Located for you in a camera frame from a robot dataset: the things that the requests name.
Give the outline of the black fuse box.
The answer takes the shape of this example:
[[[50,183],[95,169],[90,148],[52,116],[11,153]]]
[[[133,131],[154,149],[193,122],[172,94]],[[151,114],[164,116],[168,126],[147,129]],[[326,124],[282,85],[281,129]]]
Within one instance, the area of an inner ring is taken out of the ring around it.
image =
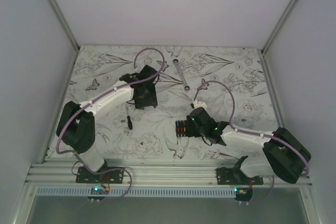
[[[177,137],[190,137],[190,131],[189,131],[189,128],[188,128],[188,120],[178,120],[178,121],[175,121],[175,133],[176,133]]]

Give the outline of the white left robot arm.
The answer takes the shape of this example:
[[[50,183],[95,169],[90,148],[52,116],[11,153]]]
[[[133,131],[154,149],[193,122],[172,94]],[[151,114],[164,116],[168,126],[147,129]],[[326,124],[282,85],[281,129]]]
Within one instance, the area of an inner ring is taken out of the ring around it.
[[[97,122],[129,101],[134,101],[137,109],[156,107],[155,80],[158,75],[158,71],[146,65],[140,72],[124,74],[94,98],[80,103],[67,102],[56,128],[57,154],[74,154],[88,170],[90,179],[95,183],[103,182],[107,169],[95,145]]]

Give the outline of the clear plastic fuse cover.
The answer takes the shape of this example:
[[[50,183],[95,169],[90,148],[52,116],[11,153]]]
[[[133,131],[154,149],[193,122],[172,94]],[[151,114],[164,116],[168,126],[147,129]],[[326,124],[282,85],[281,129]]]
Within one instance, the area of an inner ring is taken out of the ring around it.
[[[155,110],[155,107],[153,106],[147,106],[147,107],[144,107],[143,111],[145,112],[150,112],[150,111],[154,111]]]

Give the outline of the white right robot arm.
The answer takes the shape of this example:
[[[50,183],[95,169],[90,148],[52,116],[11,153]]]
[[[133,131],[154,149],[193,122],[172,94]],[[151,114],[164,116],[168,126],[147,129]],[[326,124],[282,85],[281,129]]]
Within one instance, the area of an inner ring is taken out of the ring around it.
[[[210,145],[238,149],[238,160],[231,169],[238,184],[256,176],[273,175],[295,184],[302,175],[309,174],[311,154],[283,127],[273,132],[251,132],[228,122],[216,122],[199,107],[186,117],[184,128],[188,137],[201,137]]]

